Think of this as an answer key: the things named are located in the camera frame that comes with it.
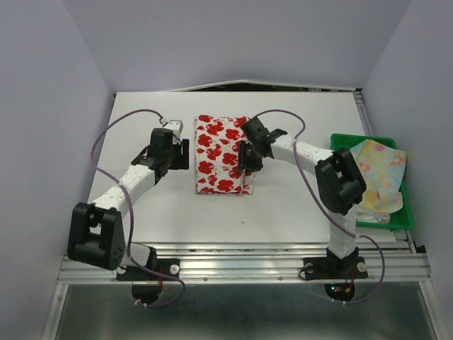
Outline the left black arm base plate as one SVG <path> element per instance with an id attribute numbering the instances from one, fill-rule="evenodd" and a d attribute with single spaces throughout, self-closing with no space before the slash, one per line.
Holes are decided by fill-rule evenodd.
<path id="1" fill-rule="evenodd" d="M 120 282 L 133 281 L 175 281 L 179 278 L 180 259 L 157 259 L 153 273 L 136 266 L 126 266 L 116 273 L 115 279 Z"/>

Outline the red poppy print skirt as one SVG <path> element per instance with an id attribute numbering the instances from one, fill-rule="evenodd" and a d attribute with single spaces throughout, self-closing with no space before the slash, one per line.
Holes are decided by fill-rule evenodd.
<path id="1" fill-rule="evenodd" d="M 195 183 L 198 194 L 251 195 L 254 175 L 238 170 L 239 146 L 245 140 L 241 126 L 248 117 L 195 119 Z"/>

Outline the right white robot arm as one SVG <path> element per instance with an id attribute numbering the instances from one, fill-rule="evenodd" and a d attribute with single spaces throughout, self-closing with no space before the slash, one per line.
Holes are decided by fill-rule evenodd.
<path id="1" fill-rule="evenodd" d="M 331 223 L 327 271 L 342 276 L 351 268 L 350 256 L 357 251 L 358 205 L 367 186 L 349 149 L 322 149 L 298 142 L 281 129 L 269 131 L 252 118 L 241 126 L 246 139 L 239 144 L 238 170 L 249 175 L 263 168 L 271 158 L 297 166 L 301 175 L 309 172 L 316 179 L 318 193 L 308 186 L 315 203 Z"/>

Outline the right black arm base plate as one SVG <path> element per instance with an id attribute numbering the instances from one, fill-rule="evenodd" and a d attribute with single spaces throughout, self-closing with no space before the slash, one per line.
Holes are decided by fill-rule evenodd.
<path id="1" fill-rule="evenodd" d="M 303 266 L 299 270 L 299 277 L 304 281 L 341 280 L 346 278 L 366 279 L 367 269 L 360 270 L 357 265 L 364 264 L 359 256 L 353 259 L 337 259 L 329 257 L 303 258 Z"/>

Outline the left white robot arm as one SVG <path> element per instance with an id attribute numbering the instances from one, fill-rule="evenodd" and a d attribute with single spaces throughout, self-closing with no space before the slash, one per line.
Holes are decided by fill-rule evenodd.
<path id="1" fill-rule="evenodd" d="M 78 203 L 71 214 L 67 256 L 107 270 L 133 266 L 143 279 L 157 272 L 156 251 L 126 240 L 123 219 L 170 170 L 189 169 L 188 139 L 183 122 L 170 120 L 152 130 L 149 144 L 131 161 L 121 179 L 90 203 Z"/>

